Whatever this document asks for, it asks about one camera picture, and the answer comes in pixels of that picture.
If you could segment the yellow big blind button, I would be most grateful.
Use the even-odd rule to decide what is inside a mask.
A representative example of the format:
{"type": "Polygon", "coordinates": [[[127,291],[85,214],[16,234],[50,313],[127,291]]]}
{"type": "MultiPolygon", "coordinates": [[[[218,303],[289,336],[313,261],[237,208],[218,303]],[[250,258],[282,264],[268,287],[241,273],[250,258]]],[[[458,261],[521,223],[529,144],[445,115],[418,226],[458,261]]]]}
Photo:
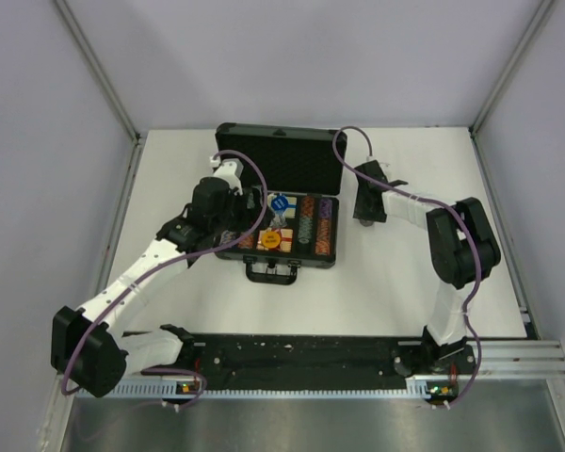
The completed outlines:
{"type": "Polygon", "coordinates": [[[282,238],[277,231],[264,231],[260,235],[259,244],[266,250],[277,249],[282,242],[282,238]]]}

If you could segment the small silver key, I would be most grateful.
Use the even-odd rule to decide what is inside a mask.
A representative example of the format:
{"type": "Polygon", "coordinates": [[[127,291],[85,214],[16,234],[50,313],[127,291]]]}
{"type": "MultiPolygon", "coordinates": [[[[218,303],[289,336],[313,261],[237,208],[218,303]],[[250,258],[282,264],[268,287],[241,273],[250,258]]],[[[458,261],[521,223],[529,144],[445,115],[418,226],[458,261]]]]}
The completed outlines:
{"type": "Polygon", "coordinates": [[[286,226],[286,218],[283,213],[275,212],[274,217],[270,221],[269,227],[271,229],[282,229],[286,226]]]}

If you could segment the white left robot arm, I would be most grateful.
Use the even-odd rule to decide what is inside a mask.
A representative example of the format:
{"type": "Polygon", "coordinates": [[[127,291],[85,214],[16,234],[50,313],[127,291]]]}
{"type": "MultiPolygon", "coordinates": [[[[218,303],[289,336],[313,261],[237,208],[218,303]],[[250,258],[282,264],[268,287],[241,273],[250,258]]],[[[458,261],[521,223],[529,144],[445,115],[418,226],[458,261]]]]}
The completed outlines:
{"type": "Polygon", "coordinates": [[[217,238],[226,231],[248,237],[267,211],[267,186],[257,165],[241,152],[226,150],[210,159],[213,174],[201,178],[183,212],[166,222],[137,260],[94,298],[53,318],[51,365],[61,374],[65,396],[84,389],[102,397],[122,378],[166,366],[185,373],[195,352],[183,332],[164,325],[155,331],[126,334],[131,322],[148,308],[160,289],[202,256],[237,245],[217,238]],[[260,181],[243,186],[250,166],[260,181]]]}

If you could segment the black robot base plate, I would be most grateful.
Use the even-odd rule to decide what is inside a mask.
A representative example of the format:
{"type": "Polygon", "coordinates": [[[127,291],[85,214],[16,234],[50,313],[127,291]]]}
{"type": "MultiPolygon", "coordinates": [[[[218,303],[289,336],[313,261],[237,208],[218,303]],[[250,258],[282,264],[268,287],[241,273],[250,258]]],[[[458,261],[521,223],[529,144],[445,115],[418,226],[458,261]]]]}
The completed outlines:
{"type": "Polygon", "coordinates": [[[428,361],[414,337],[194,333],[171,368],[201,374],[210,390],[353,390],[400,389],[417,375],[455,379],[475,364],[467,344],[428,361]]]}

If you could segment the red playing card box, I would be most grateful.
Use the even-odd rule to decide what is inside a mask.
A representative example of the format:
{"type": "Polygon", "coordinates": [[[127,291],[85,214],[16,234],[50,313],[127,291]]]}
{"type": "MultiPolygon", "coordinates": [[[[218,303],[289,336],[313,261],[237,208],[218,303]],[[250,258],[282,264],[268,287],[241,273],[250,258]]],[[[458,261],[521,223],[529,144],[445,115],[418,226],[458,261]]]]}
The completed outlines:
{"type": "Polygon", "coordinates": [[[261,230],[259,232],[256,249],[262,250],[262,251],[277,251],[277,252],[283,252],[283,253],[290,253],[292,251],[292,246],[293,246],[293,230],[292,229],[290,229],[290,228],[267,229],[267,230],[261,230]],[[280,234],[280,236],[282,238],[282,242],[277,249],[266,250],[266,249],[264,249],[263,247],[260,246],[260,244],[259,244],[260,235],[264,231],[277,231],[280,234]]]}

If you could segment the blue small blind button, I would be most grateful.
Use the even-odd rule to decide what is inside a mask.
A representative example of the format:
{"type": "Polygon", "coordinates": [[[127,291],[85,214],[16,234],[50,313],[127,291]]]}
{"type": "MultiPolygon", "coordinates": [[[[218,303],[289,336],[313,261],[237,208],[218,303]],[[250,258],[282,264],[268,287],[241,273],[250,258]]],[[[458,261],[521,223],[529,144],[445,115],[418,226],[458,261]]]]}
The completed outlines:
{"type": "Polygon", "coordinates": [[[277,215],[282,215],[289,207],[289,201],[284,195],[279,194],[270,200],[270,207],[277,215]]]}

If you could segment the blue playing card box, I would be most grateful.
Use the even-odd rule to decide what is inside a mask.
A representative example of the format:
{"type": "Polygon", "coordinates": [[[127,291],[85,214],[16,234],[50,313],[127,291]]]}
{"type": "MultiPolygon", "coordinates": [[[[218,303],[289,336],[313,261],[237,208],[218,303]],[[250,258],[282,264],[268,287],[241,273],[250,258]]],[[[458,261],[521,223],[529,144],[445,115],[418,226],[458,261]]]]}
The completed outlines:
{"type": "MultiPolygon", "coordinates": [[[[270,200],[276,196],[282,193],[272,193],[268,195],[268,206],[270,207],[270,200]]],[[[287,200],[289,201],[289,207],[286,209],[286,211],[283,213],[285,215],[285,218],[294,218],[296,216],[296,212],[297,212],[297,202],[298,202],[298,198],[294,197],[294,196],[290,196],[288,194],[282,194],[284,195],[287,200]]]]}

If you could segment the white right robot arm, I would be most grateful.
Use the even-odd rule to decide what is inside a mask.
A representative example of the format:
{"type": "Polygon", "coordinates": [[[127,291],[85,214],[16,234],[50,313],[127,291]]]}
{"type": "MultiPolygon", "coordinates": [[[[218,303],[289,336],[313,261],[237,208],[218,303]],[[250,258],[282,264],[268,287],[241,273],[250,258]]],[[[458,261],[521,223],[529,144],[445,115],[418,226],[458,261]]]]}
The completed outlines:
{"type": "Polygon", "coordinates": [[[432,315],[424,327],[420,358],[440,373],[463,351],[469,304],[501,260],[501,251],[481,201],[452,205],[411,193],[407,183],[390,182],[376,160],[352,171],[358,180],[354,217],[363,224],[399,218],[428,235],[429,256],[440,280],[432,315]]]}

